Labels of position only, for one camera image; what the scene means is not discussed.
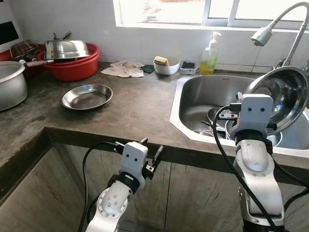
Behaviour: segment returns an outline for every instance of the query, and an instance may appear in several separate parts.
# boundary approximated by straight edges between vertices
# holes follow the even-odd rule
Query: dish towel
[[[101,73],[119,77],[144,77],[144,72],[140,68],[142,63],[135,63],[127,60],[122,60],[111,64],[110,68],[106,68]]]

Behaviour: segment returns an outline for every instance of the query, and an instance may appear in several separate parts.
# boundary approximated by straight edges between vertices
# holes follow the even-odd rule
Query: kitchen counter
[[[99,63],[98,70],[108,66]],[[0,112],[0,199],[55,142],[90,147],[100,141],[126,143],[147,137],[150,157],[159,145],[164,145],[164,161],[230,172],[216,144],[192,141],[169,122],[177,80],[181,77],[179,72],[171,76],[153,72],[144,78],[119,78],[97,72],[82,81],[60,82],[44,72],[29,80],[27,99]],[[108,104],[92,111],[73,111],[61,105],[67,91],[94,83],[113,90]],[[235,156],[235,148],[225,149],[230,157]],[[274,158],[309,181],[307,158],[281,154],[274,154]],[[279,181],[290,183],[278,173],[276,176]]]

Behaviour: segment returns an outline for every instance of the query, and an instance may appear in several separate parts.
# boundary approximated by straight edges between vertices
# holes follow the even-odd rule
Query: faucet head
[[[251,40],[255,46],[264,46],[272,36],[272,28],[260,28],[252,37]]]

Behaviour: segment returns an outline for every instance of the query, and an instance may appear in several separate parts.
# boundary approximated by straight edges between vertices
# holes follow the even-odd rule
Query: sink basin
[[[189,139],[216,143],[211,132],[202,133],[207,125],[207,112],[214,107],[236,102],[236,94],[244,92],[254,79],[241,76],[208,75],[183,77],[178,80],[169,121]],[[235,142],[222,137],[223,145],[235,146]],[[274,152],[308,157],[309,110],[306,108],[298,120],[282,131],[282,140]]]

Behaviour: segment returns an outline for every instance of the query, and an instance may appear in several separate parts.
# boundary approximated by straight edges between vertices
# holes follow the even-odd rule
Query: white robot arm
[[[142,144],[145,141],[147,140],[144,139],[140,143],[130,142],[125,145],[116,142],[120,151],[123,150],[119,175],[111,187],[100,194],[96,214],[90,221],[86,232],[117,232],[121,216],[129,200],[136,191],[145,186],[145,178],[152,179],[161,161],[163,146],[160,146],[150,166],[148,161],[145,161],[148,153],[148,148]]]
[[[267,140],[273,99],[264,94],[239,96],[240,113],[230,133],[237,147],[234,167],[267,211],[276,231],[284,232],[283,199],[273,174],[275,164],[271,157],[272,144]],[[273,231],[269,221],[242,185],[239,185],[238,192],[244,220],[243,231]]]

